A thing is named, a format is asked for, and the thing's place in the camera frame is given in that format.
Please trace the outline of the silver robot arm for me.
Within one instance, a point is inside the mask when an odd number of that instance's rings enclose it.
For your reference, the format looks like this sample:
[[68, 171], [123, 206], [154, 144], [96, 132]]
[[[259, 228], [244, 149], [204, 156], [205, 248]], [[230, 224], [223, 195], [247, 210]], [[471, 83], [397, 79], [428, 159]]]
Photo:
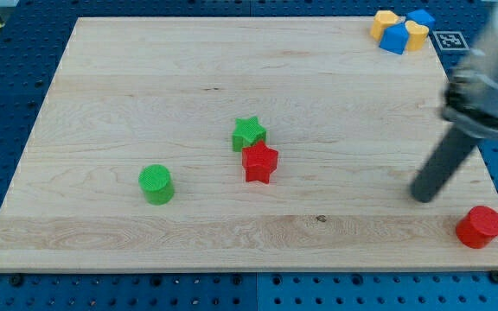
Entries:
[[498, 2], [454, 67], [441, 116], [465, 136], [498, 141]]

